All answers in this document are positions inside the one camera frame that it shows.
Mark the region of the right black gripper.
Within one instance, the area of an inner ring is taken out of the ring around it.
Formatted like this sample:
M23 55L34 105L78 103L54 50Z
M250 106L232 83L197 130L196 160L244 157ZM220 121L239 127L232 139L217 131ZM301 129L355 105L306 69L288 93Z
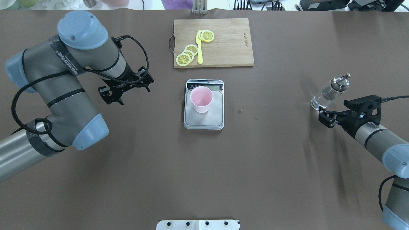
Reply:
M346 111L329 111L326 108L319 107L318 121L327 128L333 128L339 124L343 130L353 139L356 137L358 129L368 122L365 115L358 112Z

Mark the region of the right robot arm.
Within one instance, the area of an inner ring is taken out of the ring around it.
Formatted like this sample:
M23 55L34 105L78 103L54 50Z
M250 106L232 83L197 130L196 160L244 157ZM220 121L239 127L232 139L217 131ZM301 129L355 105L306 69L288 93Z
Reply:
M319 121L330 128L339 124L353 139L393 173L390 193L382 206L384 223L395 230L408 229L408 142L380 124L375 105L330 112L319 108Z

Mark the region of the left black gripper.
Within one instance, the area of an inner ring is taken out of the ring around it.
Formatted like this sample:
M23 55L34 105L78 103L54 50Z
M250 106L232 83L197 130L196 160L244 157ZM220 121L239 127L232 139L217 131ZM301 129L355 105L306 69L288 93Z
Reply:
M106 104L117 102L124 106L124 102L121 99L124 92L132 88L146 88L150 92L149 85L153 82L154 79L144 66L140 67L138 72L134 72L129 66L126 66L120 77L115 80L109 80L109 87L98 87L98 93Z

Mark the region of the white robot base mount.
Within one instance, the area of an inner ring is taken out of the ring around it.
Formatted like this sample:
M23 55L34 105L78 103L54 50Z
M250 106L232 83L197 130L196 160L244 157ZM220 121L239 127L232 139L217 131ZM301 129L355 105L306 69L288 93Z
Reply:
M202 219L202 220L162 220L156 230L240 230L239 220Z

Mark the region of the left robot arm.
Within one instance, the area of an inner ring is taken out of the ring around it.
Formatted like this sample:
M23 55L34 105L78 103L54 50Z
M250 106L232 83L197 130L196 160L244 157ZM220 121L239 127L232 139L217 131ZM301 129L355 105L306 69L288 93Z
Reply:
M84 150L104 139L109 128L78 80L87 72L97 74L106 86L98 88L105 103L123 105L121 96L145 88L154 79L149 65L134 72L121 51L130 35L109 37L95 15L85 10L67 13L57 34L6 61L5 70L18 87L11 112L19 125L1 140L1 181L30 168L67 147ZM23 92L39 93L51 114L23 123L17 101Z

